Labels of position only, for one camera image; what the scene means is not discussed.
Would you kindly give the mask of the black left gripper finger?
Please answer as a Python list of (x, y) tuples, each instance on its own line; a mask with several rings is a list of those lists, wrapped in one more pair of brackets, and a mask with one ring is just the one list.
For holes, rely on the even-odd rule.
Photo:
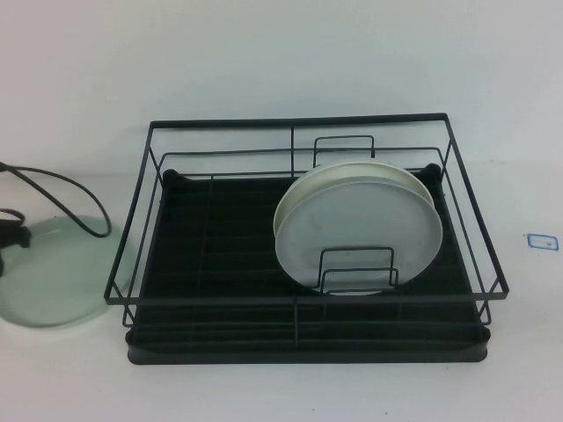
[(0, 248), (8, 248), (18, 245), (21, 248), (29, 248), (32, 234), (21, 222), (1, 222), (0, 226)]

